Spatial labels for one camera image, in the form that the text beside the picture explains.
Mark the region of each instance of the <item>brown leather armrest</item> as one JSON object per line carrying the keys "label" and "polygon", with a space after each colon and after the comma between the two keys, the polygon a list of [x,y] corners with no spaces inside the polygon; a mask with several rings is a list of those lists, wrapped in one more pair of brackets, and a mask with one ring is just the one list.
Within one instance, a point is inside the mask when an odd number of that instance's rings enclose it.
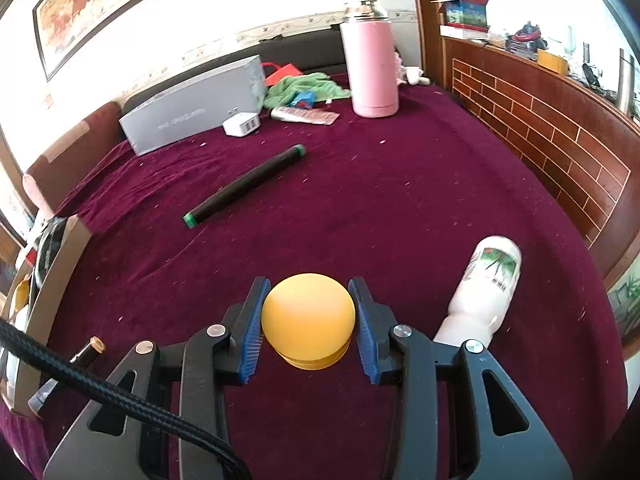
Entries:
{"label": "brown leather armrest", "polygon": [[98,108],[49,146],[24,173],[22,186],[46,218],[120,142],[121,116],[116,102]]}

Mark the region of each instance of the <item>green cloth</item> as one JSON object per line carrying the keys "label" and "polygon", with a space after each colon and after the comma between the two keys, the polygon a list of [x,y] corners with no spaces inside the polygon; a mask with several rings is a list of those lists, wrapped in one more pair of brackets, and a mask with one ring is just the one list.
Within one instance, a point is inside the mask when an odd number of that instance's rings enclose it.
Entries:
{"label": "green cloth", "polygon": [[314,72],[308,75],[287,75],[269,88],[269,93],[264,99],[264,107],[287,106],[293,101],[298,92],[307,90],[316,93],[316,101],[351,97],[350,90],[340,88],[329,79],[327,74],[322,72]]}

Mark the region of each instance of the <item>yellow round object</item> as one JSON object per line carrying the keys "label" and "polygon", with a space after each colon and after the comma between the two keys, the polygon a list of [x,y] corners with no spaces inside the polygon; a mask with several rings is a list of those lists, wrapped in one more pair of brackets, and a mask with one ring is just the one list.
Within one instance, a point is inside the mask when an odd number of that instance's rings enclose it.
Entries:
{"label": "yellow round object", "polygon": [[297,274],[271,289],[262,306],[264,336],[289,364],[319,370],[349,347],[356,311],[347,290],[322,274]]}

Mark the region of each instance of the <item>yellow dome lid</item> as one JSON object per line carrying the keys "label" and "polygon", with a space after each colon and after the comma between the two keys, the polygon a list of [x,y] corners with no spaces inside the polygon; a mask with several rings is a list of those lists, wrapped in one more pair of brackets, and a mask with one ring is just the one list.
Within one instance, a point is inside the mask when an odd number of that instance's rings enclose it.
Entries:
{"label": "yellow dome lid", "polygon": [[267,341],[288,363],[327,368],[349,347],[355,307],[347,290],[322,274],[297,274],[274,286],[262,306]]}

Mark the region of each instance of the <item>pink vacuum flask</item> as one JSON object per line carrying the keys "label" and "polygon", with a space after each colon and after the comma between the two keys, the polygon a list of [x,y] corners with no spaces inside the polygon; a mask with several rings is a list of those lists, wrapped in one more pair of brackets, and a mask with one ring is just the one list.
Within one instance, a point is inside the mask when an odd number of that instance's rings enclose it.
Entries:
{"label": "pink vacuum flask", "polygon": [[366,118],[395,114],[398,83],[388,13],[378,0],[355,0],[347,4],[340,31],[353,111]]}

